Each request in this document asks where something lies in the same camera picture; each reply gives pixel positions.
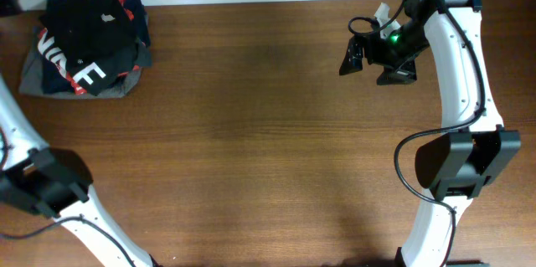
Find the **black t-shirt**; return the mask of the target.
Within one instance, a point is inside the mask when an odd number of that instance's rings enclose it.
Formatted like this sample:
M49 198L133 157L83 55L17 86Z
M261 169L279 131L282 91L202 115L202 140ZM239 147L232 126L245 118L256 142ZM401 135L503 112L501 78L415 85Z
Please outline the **black t-shirt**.
M125 0L48 0L39 21L68 59L94 61L132 46L137 33Z

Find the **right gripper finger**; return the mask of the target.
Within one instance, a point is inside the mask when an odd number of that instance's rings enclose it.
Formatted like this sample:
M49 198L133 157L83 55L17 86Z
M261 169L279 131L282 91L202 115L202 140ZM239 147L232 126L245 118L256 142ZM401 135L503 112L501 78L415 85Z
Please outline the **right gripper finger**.
M391 69L384 66L383 72L376 80L377 85L410 85L416 82L415 61L411 60L399 68Z
M355 37L351 37L348 41L343 62L339 68L339 75L343 76L362 71L363 57L363 44Z

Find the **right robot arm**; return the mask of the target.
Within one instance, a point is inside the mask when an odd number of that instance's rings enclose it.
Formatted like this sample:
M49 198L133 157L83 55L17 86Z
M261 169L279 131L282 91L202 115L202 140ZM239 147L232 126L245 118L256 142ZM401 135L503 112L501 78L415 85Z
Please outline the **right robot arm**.
M399 23L398 14L408 18ZM441 125L424 131L415 154L420 200L395 266L447 266L462 214L518 153L518 131L506 129L487 78L482 52L482 0L402 0L396 13L381 5L368 32L353 31L340 74L365 64L382 67L379 85L416 81L416 58L433 54Z

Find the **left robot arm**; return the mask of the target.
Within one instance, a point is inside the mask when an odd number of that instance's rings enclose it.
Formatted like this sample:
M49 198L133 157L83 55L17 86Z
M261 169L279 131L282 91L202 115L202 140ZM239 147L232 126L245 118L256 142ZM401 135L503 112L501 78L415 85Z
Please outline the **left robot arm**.
M18 90L61 100L120 99L152 65L141 0L47 0ZM53 148L1 89L1 200L64 227L105 266L153 266L101 204L89 168Z

